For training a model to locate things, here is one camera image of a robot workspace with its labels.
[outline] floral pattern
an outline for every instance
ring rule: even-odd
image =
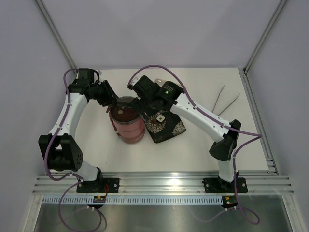
[[[173,129],[173,135],[176,136],[176,135],[179,135],[181,133],[184,133],[185,132],[185,127],[183,125],[183,122],[179,122]]]
[[[163,122],[158,122],[156,118],[162,113],[163,111],[160,111],[156,113],[156,115],[149,117],[149,119],[146,121],[145,125],[147,130],[149,130],[152,133],[159,133],[160,131],[163,130],[163,128],[166,125],[166,120]]]

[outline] white wall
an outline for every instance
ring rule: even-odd
[[[243,67],[279,0],[43,0],[78,66]]]
[[[32,0],[0,2],[0,231],[17,232],[64,100],[69,68]]]
[[[309,229],[309,2],[289,1],[249,74],[282,174]]]

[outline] red jar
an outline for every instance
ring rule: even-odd
[[[129,103],[133,99],[133,97],[124,96],[120,97],[117,101]],[[116,132],[122,141],[134,144],[144,137],[144,121],[133,109],[115,106],[111,108],[110,116],[117,130]]]

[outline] wire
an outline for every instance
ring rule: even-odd
[[[105,231],[106,228],[107,228],[107,220],[106,220],[106,217],[104,216],[104,214],[103,214],[101,211],[99,211],[99,212],[100,212],[100,214],[101,214],[101,216],[102,216],[102,218],[104,219],[104,222],[105,222],[105,227],[104,227],[103,230],[101,230],[101,231],[103,232],[103,231]]]
[[[62,202],[64,196],[67,194],[67,192],[68,192],[71,188],[75,187],[76,185],[78,185],[78,184],[80,184],[80,183],[82,183],[82,181],[76,182],[74,185],[72,185],[71,187],[69,187],[69,188],[62,194],[62,196],[61,196],[61,198],[60,198],[60,201],[59,201],[59,203],[58,203],[58,214],[59,214],[60,221],[62,222],[62,224],[63,224],[66,228],[68,228],[68,229],[71,230],[71,231],[75,231],[75,232],[85,232],[85,231],[78,231],[78,230],[76,230],[76,229],[73,229],[73,228],[70,227],[69,225],[67,225],[67,223],[65,222],[65,220],[63,219],[63,217],[62,217],[62,215],[61,215],[61,202]],[[96,231],[96,230],[101,226],[101,223],[102,223],[102,215],[101,215],[101,212],[100,212],[98,209],[94,208],[94,207],[92,207],[92,209],[95,210],[95,211],[98,213],[98,215],[99,215],[99,217],[100,217],[100,222],[99,222],[99,224],[98,224],[97,227],[95,227],[93,230],[90,230],[90,231],[87,231],[87,232],[94,232],[94,231]]]
[[[93,69],[93,71],[97,74],[97,77],[98,77],[96,82],[99,82],[100,81],[100,74],[99,74],[99,72],[97,70],[94,70],[94,69]]]
[[[209,219],[209,220],[202,220],[202,219],[198,218],[198,217],[194,214],[194,212],[192,211],[192,209],[189,207],[189,210],[190,210],[192,216],[193,216],[197,221],[199,221],[199,222],[201,222],[201,223],[209,223],[209,222],[212,222],[212,221],[214,221],[217,217],[219,217],[221,214],[223,214],[223,213],[225,213],[225,212],[227,212],[227,211],[236,210],[236,209],[239,210],[239,209],[240,209],[239,206],[237,206],[237,207],[235,207],[235,208],[228,208],[228,209],[222,210],[222,211],[220,211],[218,214],[216,214],[213,218],[211,218],[211,219]],[[259,219],[259,216],[257,215],[257,213],[254,212],[253,210],[251,210],[251,209],[249,209],[249,208],[246,208],[246,207],[242,207],[242,209],[251,212],[252,214],[254,214],[254,215]]]
[[[64,221],[66,221],[66,220],[68,220],[70,217],[72,217],[74,214],[76,214],[76,213],[78,213],[78,212],[80,212],[80,211],[82,211],[82,210],[84,210],[85,209],[85,207],[83,207],[83,208],[79,208],[79,209],[76,209],[73,213],[71,213],[71,215],[69,215],[69,216],[67,216],[66,218],[64,218],[63,220]],[[57,226],[57,225],[60,225],[60,224],[62,224],[62,221],[59,221],[59,222],[57,222],[57,223],[53,223],[53,222],[49,222],[51,225],[53,225],[53,226]]]
[[[235,128],[231,128],[227,125],[225,125],[224,123],[220,122],[219,120],[213,118],[212,116],[208,115],[206,112],[204,112],[202,109],[200,109],[199,107],[197,107],[197,105],[194,103],[194,101],[192,100],[192,98],[190,97],[186,87],[184,86],[184,84],[182,83],[182,81],[171,71],[169,70],[168,68],[162,66],[162,65],[156,65],[156,64],[153,64],[153,65],[147,65],[139,70],[137,70],[133,75],[132,77],[130,78],[129,82],[128,82],[128,86],[131,84],[131,82],[133,81],[134,77],[140,73],[141,71],[143,71],[144,69],[148,69],[148,68],[161,68],[161,69],[164,69],[165,71],[167,71],[169,74],[171,74],[178,82],[179,84],[182,86],[183,90],[184,90],[184,93],[186,94],[187,98],[189,99],[189,102],[202,114],[204,115],[205,117],[209,118],[210,120],[214,121],[215,123],[219,124],[221,127],[224,127],[224,128],[227,128],[229,130],[232,130],[232,131],[235,131],[237,133],[241,133],[241,134],[246,134],[246,135],[250,135],[250,136],[255,136],[254,139],[251,139],[247,142],[245,142],[243,145],[241,145],[234,153],[233,155],[233,168],[234,168],[234,188],[235,188],[235,196],[236,196],[236,199],[237,199],[237,202],[238,202],[238,208],[239,210],[241,211],[242,215],[244,216],[244,218],[251,224],[253,225],[258,225],[260,224],[260,218],[259,216],[251,209],[247,209],[245,207],[242,207],[240,205],[240,201],[239,201],[239,197],[238,197],[238,193],[237,193],[237,170],[236,170],[236,161],[235,161],[235,158],[236,158],[236,155],[237,153],[246,145],[254,142],[255,140],[258,140],[262,137],[262,135],[260,134],[257,134],[257,133],[251,133],[251,132],[247,132],[247,131],[242,131],[242,130],[237,130]],[[247,215],[245,214],[244,212],[244,209],[247,210],[247,211],[250,211],[252,212],[256,218],[257,218],[257,222],[254,222],[254,221],[251,221],[250,219],[248,219]]]

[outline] metal corner post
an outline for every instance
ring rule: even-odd
[[[38,6],[45,22],[47,23],[51,33],[53,34],[54,38],[56,39],[56,42],[58,43],[63,55],[65,56],[66,60],[68,61],[69,65],[71,68],[77,68],[73,58],[71,57],[67,47],[65,46],[64,42],[62,41],[60,34],[50,16],[50,14],[48,13],[46,6],[44,5],[42,0],[34,0],[34,2],[36,3],[36,5]]]
[[[259,111],[259,107],[258,107],[258,104],[257,104],[257,101],[256,101],[256,96],[254,94],[254,90],[252,88],[252,84],[249,80],[249,74],[245,73],[243,69],[239,68],[239,74],[240,74],[240,77],[241,77],[241,80],[242,80],[242,83],[243,83],[243,86],[244,86],[244,89],[245,89],[245,92],[246,92],[246,95],[247,95],[247,98],[248,98],[248,102],[249,102],[249,106],[250,106],[250,109],[252,111],[252,114],[253,114],[253,118],[254,118],[254,122],[256,124],[256,127],[258,129],[258,132],[260,134],[262,134],[262,148],[264,150],[264,153],[265,153],[265,156],[266,158],[269,158],[271,159],[271,161],[273,162],[274,164],[274,168],[275,168],[275,171],[278,175],[280,175],[280,170],[278,168],[278,165],[276,163],[276,157],[273,156],[273,153],[271,151],[271,145],[270,145],[270,142],[269,142],[269,139],[268,139],[268,136],[267,136],[267,132],[265,130],[265,127],[264,127],[264,123],[263,123],[263,120],[262,120],[262,117],[261,117],[261,114],[260,114],[260,111]]]
[[[255,58],[257,57],[261,48],[263,47],[264,43],[266,42],[267,38],[269,37],[272,29],[274,28],[274,25],[278,21],[278,18],[282,14],[283,9],[285,8],[286,3],[288,1],[289,0],[280,0],[275,12],[273,13],[273,15],[272,15],[271,19],[269,20],[265,30],[263,31],[261,38],[259,39],[257,45],[254,48],[254,51],[252,52],[247,64],[245,65],[245,68],[244,68],[245,74],[248,73],[248,71],[249,71],[250,67],[252,66]]]

